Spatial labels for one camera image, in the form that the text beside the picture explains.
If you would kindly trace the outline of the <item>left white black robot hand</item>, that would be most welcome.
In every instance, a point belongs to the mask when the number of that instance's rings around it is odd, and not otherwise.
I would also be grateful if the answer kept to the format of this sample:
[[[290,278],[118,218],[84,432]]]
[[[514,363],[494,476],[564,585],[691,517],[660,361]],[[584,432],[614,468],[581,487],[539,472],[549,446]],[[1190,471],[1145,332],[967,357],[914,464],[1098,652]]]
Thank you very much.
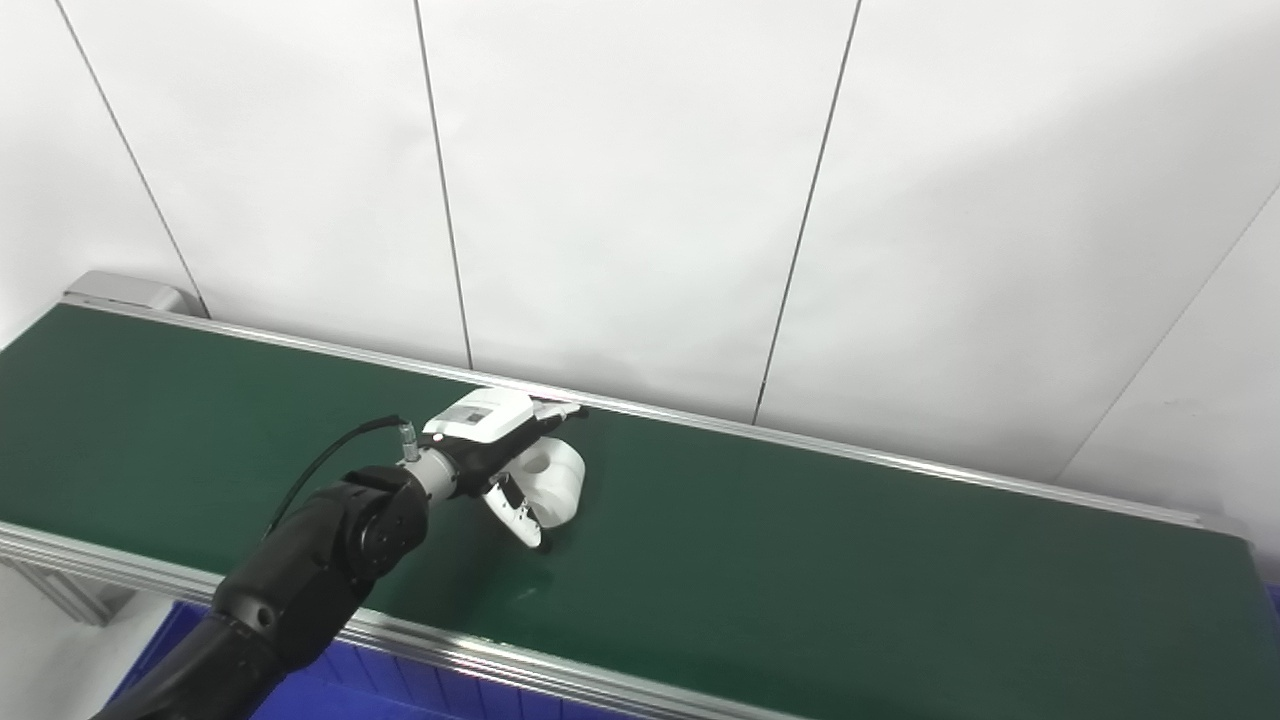
[[[552,433],[588,414],[576,402],[475,389],[425,421],[401,464],[429,506],[480,498],[524,546],[545,553],[549,532],[576,516],[586,477],[582,455]]]

